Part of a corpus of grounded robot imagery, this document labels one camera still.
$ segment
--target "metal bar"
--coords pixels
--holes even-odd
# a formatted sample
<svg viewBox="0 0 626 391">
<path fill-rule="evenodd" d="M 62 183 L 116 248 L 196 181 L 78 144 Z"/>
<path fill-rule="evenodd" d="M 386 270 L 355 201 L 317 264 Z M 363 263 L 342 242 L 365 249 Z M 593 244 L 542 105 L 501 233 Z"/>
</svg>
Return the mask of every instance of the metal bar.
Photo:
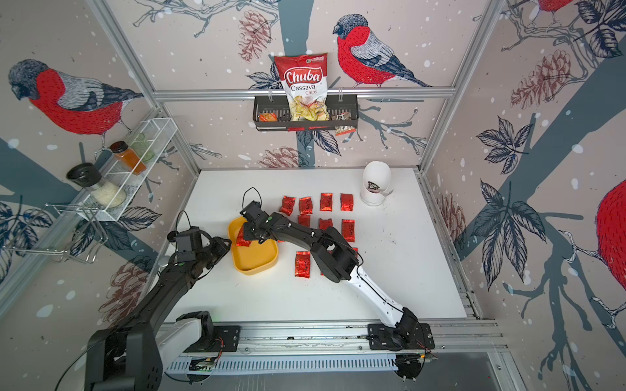
<svg viewBox="0 0 626 391">
<path fill-rule="evenodd" d="M 115 48 L 115 51 L 120 55 L 120 59 L 124 62 L 124 65 L 131 72 L 135 82 L 139 86 L 139 89 L 143 93 L 144 97 L 152 108 L 158 107 L 157 101 L 154 99 L 153 91 L 154 86 L 150 81 L 148 74 L 143 69 L 139 59 L 135 55 L 135 51 L 126 39 L 124 32 L 122 31 L 117 20 L 113 16 L 113 11 L 109 8 L 109 5 L 105 0 L 85 0 L 91 12 L 93 12 L 96 20 L 100 23 L 106 36 L 111 41 L 111 44 Z"/>
<path fill-rule="evenodd" d="M 433 132 L 428 140 L 428 145 L 424 150 L 424 155 L 420 162 L 419 168 L 422 173 L 428 171 L 428 168 L 433 164 L 435 153 L 443 140 L 446 130 L 450 127 L 450 123 L 454 117 L 454 113 L 461 103 L 461 99 L 470 83 L 471 77 L 476 70 L 478 61 L 485 51 L 485 46 L 489 41 L 489 37 L 493 32 L 496 23 L 498 22 L 498 16 L 502 10 L 504 0 L 490 0 L 480 20 L 480 24 L 474 33 L 471 44 L 468 47 L 461 67 L 455 77 L 454 87 L 456 88 L 456 94 L 454 98 L 446 101 L 441 110 L 441 114 L 435 123 Z"/>
<path fill-rule="evenodd" d="M 329 94 L 339 94 L 339 88 L 329 88 Z M 184 101 L 240 101 L 254 99 L 257 95 L 285 95 L 283 89 L 171 89 L 154 91 L 157 102 Z M 355 94 L 359 98 L 443 98 L 451 99 L 456 94 L 453 87 L 388 87 L 388 88 L 342 88 L 344 95 Z"/>
</svg>

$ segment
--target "white cup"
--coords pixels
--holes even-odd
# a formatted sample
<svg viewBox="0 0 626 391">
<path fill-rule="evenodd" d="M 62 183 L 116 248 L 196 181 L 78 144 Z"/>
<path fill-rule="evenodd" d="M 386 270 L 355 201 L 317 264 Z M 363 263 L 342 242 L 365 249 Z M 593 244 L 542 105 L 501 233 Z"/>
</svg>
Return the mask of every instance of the white cup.
<svg viewBox="0 0 626 391">
<path fill-rule="evenodd" d="M 385 201 L 385 197 L 381 193 L 373 193 L 376 190 L 387 192 L 391 184 L 391 169 L 382 161 L 372 161 L 363 171 L 363 180 L 361 181 L 361 201 L 369 206 L 378 206 Z"/>
</svg>

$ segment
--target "spice jar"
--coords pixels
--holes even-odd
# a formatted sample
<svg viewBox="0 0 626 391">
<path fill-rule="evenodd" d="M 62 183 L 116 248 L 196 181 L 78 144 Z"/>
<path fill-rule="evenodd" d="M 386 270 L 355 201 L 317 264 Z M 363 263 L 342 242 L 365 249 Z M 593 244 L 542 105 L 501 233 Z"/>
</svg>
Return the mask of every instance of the spice jar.
<svg viewBox="0 0 626 391">
<path fill-rule="evenodd" d="M 72 167 L 65 178 L 89 191 L 91 196 L 105 208 L 114 208 L 126 200 L 126 192 L 102 177 L 92 163 Z"/>
<path fill-rule="evenodd" d="M 139 175 L 146 170 L 146 165 L 139 160 L 139 156 L 128 147 L 124 141 L 118 141 L 111 144 L 109 147 L 113 156 L 115 156 L 123 165 L 129 170 L 132 170 L 133 174 Z"/>
</svg>

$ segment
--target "chip bag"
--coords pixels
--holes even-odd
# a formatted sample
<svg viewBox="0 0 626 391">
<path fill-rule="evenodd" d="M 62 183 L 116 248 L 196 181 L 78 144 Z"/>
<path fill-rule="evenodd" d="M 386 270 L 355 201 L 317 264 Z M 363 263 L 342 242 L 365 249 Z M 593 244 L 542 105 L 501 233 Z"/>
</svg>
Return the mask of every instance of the chip bag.
<svg viewBox="0 0 626 391">
<path fill-rule="evenodd" d="M 326 63 L 328 54 L 275 57 L 280 82 L 287 93 L 292 121 L 327 121 Z"/>
</svg>

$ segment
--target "bird head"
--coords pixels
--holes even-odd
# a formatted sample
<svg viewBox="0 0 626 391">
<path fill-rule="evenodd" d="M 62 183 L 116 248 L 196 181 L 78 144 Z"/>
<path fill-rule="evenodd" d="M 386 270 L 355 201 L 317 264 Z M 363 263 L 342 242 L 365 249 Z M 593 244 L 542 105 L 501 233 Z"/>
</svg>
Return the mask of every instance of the bird head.
<svg viewBox="0 0 626 391">
<path fill-rule="evenodd" d="M 47 65 L 35 59 L 25 59 L 15 64 L 9 71 L 9 83 L 15 97 L 39 99 L 37 76 L 47 69 Z"/>
<path fill-rule="evenodd" d="M 367 27 L 367 19 L 363 17 L 363 15 L 359 14 L 350 14 L 342 16 L 340 20 L 337 21 L 335 28 L 332 30 L 333 34 L 338 34 L 341 39 L 345 39 L 348 37 L 348 34 L 352 31 L 353 28 L 365 26 Z"/>
</svg>

